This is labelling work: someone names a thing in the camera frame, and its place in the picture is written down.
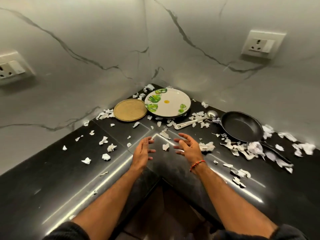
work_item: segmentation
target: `white ceramic plate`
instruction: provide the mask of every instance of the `white ceramic plate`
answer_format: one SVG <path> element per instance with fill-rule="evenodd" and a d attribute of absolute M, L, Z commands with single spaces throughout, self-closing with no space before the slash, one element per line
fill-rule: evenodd
<path fill-rule="evenodd" d="M 173 88 L 162 88 L 148 94 L 146 109 L 159 117 L 176 117 L 191 106 L 191 100 L 184 92 Z"/>

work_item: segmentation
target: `floor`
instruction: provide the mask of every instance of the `floor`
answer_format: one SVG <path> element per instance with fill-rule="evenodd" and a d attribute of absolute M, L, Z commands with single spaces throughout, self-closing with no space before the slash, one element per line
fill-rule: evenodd
<path fill-rule="evenodd" d="M 206 240 L 212 225 L 171 189 L 158 187 L 117 240 Z"/>

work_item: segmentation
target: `black frying pan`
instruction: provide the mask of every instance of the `black frying pan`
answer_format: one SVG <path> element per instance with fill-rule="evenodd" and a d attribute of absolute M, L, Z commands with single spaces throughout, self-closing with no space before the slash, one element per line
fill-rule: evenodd
<path fill-rule="evenodd" d="M 290 160 L 281 155 L 276 149 L 268 145 L 263 138 L 263 129 L 261 124 L 248 114 L 230 111 L 222 115 L 222 128 L 227 134 L 242 142 L 258 141 L 264 148 L 274 152 L 279 158 L 286 163 L 291 164 Z"/>

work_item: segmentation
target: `brass plate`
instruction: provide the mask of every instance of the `brass plate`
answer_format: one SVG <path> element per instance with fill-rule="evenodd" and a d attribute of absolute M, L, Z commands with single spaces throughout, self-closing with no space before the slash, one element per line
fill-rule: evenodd
<path fill-rule="evenodd" d="M 113 113 L 118 120 L 130 122 L 145 116 L 147 109 L 143 101 L 131 98 L 118 103 Z"/>

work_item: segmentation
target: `beaded bracelet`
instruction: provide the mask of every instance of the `beaded bracelet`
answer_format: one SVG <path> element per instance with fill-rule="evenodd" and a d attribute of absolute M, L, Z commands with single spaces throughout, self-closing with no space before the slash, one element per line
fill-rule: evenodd
<path fill-rule="evenodd" d="M 201 160 L 201 161 L 198 161 L 198 162 L 196 162 L 195 164 L 193 164 L 192 166 L 191 166 L 191 168 L 190 168 L 190 172 L 191 172 L 191 170 L 194 168 L 194 167 L 196 167 L 199 163 L 202 163 L 202 162 L 206 162 L 205 160 Z"/>

